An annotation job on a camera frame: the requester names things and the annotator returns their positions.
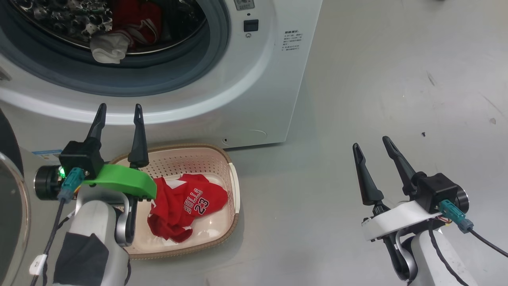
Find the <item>green plastic part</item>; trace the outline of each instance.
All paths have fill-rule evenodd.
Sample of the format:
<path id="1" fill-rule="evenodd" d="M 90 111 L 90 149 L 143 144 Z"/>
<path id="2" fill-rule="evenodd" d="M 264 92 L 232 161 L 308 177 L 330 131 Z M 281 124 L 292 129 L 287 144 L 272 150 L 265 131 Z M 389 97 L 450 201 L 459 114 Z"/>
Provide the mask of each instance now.
<path id="1" fill-rule="evenodd" d="M 122 165 L 104 165 L 97 178 L 84 180 L 83 184 L 97 184 L 114 191 L 150 199 L 155 199 L 157 195 L 157 186 L 150 175 Z"/>

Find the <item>floor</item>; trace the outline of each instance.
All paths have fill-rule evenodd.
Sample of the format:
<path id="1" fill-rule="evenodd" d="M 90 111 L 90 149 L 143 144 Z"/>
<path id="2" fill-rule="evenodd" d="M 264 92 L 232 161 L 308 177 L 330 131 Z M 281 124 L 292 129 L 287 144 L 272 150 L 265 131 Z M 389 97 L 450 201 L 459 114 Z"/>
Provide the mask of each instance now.
<path id="1" fill-rule="evenodd" d="M 287 142 L 229 151 L 242 195 L 233 235 L 199 253 L 133 261 L 129 285 L 405 285 L 384 244 L 360 228 L 371 208 L 353 143 L 386 204 L 406 199 L 383 135 L 416 170 L 462 186 L 475 230 L 508 249 L 507 13 L 505 0 L 324 0 Z M 54 203 L 33 206 L 28 253 L 44 247 Z M 455 226 L 443 232 L 479 285 L 506 283 L 505 258 Z"/>

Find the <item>basket rim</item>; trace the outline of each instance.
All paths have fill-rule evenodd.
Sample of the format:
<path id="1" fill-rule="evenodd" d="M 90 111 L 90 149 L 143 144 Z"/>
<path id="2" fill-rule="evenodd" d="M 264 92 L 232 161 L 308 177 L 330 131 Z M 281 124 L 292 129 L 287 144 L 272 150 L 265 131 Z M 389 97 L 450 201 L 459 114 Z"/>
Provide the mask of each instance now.
<path id="1" fill-rule="evenodd" d="M 153 153 L 153 152 L 159 152 L 159 151 L 168 151 L 168 150 L 176 150 L 176 149 L 192 149 L 192 148 L 213 149 L 213 150 L 219 152 L 221 155 L 223 155 L 228 164 L 232 163 L 231 158 L 222 148 L 212 145 L 212 144 L 206 144 L 206 143 L 202 143 L 202 144 L 193 144 L 193 143 L 174 144 L 174 145 L 167 145 L 167 146 L 161 146 L 161 147 L 156 147 L 156 148 L 149 148 L 148 154 Z M 128 155 L 129 155 L 128 153 L 122 154 L 122 155 L 114 158 L 113 160 L 111 160 L 110 164 L 117 164 L 121 160 L 127 159 Z M 166 257 L 170 257 L 170 256 L 188 254 L 188 253 L 192 253 L 192 252 L 196 252 L 196 251 L 200 251 L 200 250 L 204 250 L 204 249 L 216 246 L 218 244 L 223 243 L 225 240 L 227 240 L 229 238 L 229 236 L 231 236 L 231 234 L 233 233 L 233 231 L 236 228 L 236 225 L 238 224 L 239 215 L 240 215 L 239 213 L 235 213 L 233 223 L 231 224 L 229 230 L 223 236 L 217 238 L 214 241 L 210 241 L 210 242 L 207 242 L 204 244 L 190 246 L 190 247 L 186 247 L 186 248 L 182 248 L 182 249 L 170 250 L 170 251 L 152 252 L 152 253 L 129 253 L 129 258 L 133 259 L 133 260 L 159 259 L 159 258 L 166 258 Z"/>

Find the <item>washing machine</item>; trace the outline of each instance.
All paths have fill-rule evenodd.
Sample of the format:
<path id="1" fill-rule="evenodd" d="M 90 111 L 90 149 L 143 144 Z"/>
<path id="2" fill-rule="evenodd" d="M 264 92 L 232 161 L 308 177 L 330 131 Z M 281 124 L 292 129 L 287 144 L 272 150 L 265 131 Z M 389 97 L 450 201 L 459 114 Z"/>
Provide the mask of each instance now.
<path id="1" fill-rule="evenodd" d="M 97 63 L 85 41 L 38 21 L 61 16 L 51 5 L 93 0 L 1 1 L 0 107 L 19 145 L 57 162 L 68 141 L 85 139 L 101 103 L 105 160 L 130 151 L 137 103 L 149 146 L 285 141 L 322 0 L 176 1 L 198 5 L 201 18 L 178 41 L 133 50 L 119 65 Z M 80 36 L 93 20 L 76 24 Z"/>

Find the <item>laundry basket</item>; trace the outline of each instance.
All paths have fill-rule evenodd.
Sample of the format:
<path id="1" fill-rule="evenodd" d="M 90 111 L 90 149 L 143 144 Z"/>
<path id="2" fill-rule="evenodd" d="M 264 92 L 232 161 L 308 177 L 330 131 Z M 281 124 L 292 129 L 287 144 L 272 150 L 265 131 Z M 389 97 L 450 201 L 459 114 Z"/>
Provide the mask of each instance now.
<path id="1" fill-rule="evenodd" d="M 150 164 L 140 170 L 152 178 L 164 177 L 169 181 L 179 179 L 182 174 L 203 174 L 226 190 L 228 203 L 218 212 L 196 218 L 191 237 L 176 243 L 152 234 L 147 223 L 151 202 L 139 202 L 134 241 L 125 248 L 132 259 L 163 258 L 203 250 L 222 243 L 233 233 L 240 211 L 240 188 L 235 167 L 224 150 L 209 144 L 183 144 L 151 149 L 148 157 Z M 111 164 L 129 166 L 127 155 L 114 159 Z"/>

